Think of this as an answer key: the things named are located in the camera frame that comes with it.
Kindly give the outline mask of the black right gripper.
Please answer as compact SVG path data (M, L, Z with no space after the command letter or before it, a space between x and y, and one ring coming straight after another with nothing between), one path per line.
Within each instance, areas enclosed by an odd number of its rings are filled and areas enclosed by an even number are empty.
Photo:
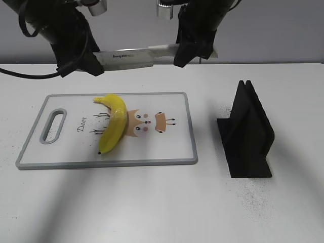
M227 0L157 1L157 16L167 20L173 18L174 7L180 6L176 38L179 46L174 65L183 68L196 57L206 60L214 57L217 28L226 14L238 5L239 1Z

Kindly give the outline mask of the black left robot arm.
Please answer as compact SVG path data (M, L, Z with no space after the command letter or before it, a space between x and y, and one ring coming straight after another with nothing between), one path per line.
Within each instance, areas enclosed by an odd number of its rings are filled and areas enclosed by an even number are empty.
M94 40L85 16L77 10L86 7L97 17L107 11L106 1L5 1L18 15L21 32L28 38L43 36L54 52L56 72L43 75L22 74L6 69L1 73L26 79L65 77L76 70L93 76L104 73L96 53L100 49Z

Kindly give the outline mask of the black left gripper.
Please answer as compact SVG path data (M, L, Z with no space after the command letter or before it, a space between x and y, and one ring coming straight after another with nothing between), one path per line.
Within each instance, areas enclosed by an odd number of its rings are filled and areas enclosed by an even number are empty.
M78 7L86 7L93 17L98 17L106 13L107 1L63 1L56 6L54 27L58 40L51 47L57 60L57 72L61 77L74 71L99 76L104 73L104 68L94 53L100 49Z

